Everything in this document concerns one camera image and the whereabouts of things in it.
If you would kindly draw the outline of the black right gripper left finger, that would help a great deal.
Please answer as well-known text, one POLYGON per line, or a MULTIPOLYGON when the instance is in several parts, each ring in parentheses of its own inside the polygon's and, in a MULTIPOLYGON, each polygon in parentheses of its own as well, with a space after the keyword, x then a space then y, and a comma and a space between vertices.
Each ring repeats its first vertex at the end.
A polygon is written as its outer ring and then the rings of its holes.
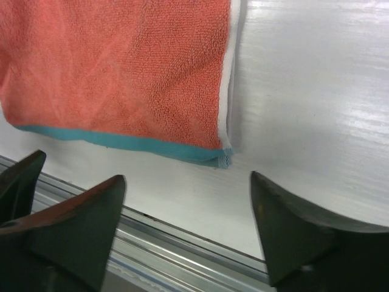
POLYGON ((126 182, 115 175, 1 226, 1 291, 100 291, 126 182))

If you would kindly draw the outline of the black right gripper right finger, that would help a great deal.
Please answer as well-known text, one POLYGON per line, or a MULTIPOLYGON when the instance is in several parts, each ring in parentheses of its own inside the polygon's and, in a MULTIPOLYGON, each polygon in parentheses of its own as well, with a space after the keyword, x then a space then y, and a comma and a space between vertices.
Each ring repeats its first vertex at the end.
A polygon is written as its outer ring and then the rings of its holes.
POLYGON ((277 291, 388 291, 388 228, 355 220, 250 174, 253 216, 277 291))

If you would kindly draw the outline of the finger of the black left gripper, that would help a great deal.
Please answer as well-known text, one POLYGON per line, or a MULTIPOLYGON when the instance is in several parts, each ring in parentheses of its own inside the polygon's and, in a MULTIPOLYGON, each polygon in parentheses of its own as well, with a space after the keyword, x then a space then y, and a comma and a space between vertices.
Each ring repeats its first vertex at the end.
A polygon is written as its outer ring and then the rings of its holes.
POLYGON ((45 152, 37 150, 1 173, 2 224, 30 215, 45 160, 45 152))

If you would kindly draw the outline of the orange towel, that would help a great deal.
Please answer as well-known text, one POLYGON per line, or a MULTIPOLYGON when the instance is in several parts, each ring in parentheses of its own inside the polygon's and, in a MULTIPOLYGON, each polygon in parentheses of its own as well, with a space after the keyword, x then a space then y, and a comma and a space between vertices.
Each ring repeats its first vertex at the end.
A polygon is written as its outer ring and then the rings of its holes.
POLYGON ((13 127, 226 169, 239 1, 2 1, 13 127))

